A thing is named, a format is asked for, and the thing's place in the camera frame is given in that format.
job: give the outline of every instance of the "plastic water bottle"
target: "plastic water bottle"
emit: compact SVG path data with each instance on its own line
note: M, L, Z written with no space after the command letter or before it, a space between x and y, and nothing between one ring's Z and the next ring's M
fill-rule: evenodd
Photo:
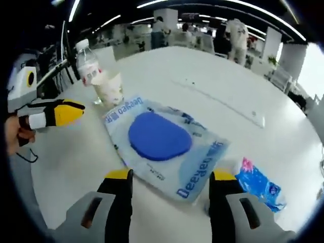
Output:
M103 103L108 110L120 104L124 97L121 76L116 68L111 67L112 70L101 69L96 54L89 48L88 39L78 42L76 50L76 66L82 82L85 86L93 85L99 97L94 103Z

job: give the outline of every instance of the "ceiling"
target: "ceiling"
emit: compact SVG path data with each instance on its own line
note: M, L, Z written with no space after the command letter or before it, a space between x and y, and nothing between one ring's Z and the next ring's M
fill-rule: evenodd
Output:
M199 13L202 15L208 15L212 17L222 17L226 19L238 18L246 25L256 28L262 32L267 31L267 27L273 27L280 31L283 35L283 42L292 42L298 44L304 44L303 41L293 30L286 25L282 24L273 17L266 15L251 7L240 4L238 0L168 0L156 4L152 4L140 9L136 7L140 4L150 2L152 0L135 0L135 1L103 1L103 0L80 0L76 8L76 12L73 20L68 23L68 29L71 36L78 36L82 30L88 29L85 33L91 33L93 30L100 27L107 20L121 15L120 18L112 21L104 26L109 28L115 24L130 23L135 20L148 18L153 16L153 11L162 8L172 8L179 11L179 16L182 13ZM60 36L61 26L63 20L68 20L69 15L74 4L74 0L65 0L56 7L51 5L50 0L42 1L42 4L34 6L35 14L33 15L33 28L26 30L26 33L30 31L35 33L43 30L46 24L53 24L56 26L56 30L52 31L53 38L58 39ZM298 16L299 24L289 13L284 4L279 0L271 1L257 1L257 0L245 0L246 3L258 6L268 12L274 14L277 17L283 19L286 23L290 24L302 36L306 38L307 42L314 42L314 34L308 29L307 24ZM208 20L208 18L200 18L199 21ZM252 33L259 36L260 33L250 30ZM37 45L41 42L45 42L45 39L37 41Z

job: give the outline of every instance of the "white table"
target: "white table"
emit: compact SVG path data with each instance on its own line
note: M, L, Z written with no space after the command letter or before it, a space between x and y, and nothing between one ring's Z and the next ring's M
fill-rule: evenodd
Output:
M99 58L104 63L106 49ZM223 164L251 159L286 192L287 208L278 224L298 230L316 204L322 181L318 163L321 143L302 111L271 83L231 61L208 53L169 47L120 60L126 97L134 94L182 109L211 131L232 141ZM219 99L265 114L259 128L217 101L174 82L195 83ZM63 95L86 105L85 115L72 126L38 134L34 145L39 161L32 165L36 198L45 221L56 228L65 212L104 175L123 167L91 102L92 88L76 83ZM197 204L171 201L134 179L131 242L211 242L209 218L203 212L205 187Z

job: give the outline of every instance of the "white pillar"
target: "white pillar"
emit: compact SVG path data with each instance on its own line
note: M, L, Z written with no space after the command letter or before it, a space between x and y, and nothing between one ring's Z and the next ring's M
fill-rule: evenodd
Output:
M277 56L282 34L271 27L267 29L267 36L264 43L262 59L268 61L269 56Z
M161 16L167 28L176 29L178 23L178 10L158 9L153 13L154 18Z
M307 45L284 44L281 51L279 65L297 80L302 70Z

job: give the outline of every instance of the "white shirt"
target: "white shirt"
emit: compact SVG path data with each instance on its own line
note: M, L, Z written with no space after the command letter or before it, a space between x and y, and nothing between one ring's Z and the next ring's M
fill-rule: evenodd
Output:
M152 27L152 32L162 32L165 29L165 25L162 21L157 20Z
M230 20L225 31L231 34L230 41L235 48L247 49L249 31L245 24L238 19Z

